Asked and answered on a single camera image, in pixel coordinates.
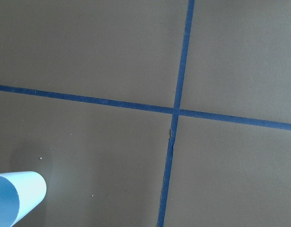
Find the light blue cup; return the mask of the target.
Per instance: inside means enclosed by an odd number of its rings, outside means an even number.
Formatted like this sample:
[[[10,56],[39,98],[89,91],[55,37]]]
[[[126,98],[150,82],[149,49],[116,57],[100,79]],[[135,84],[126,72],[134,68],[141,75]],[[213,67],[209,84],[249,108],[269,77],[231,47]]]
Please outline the light blue cup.
[[[40,204],[47,191],[37,172],[0,174],[0,227],[11,227]]]

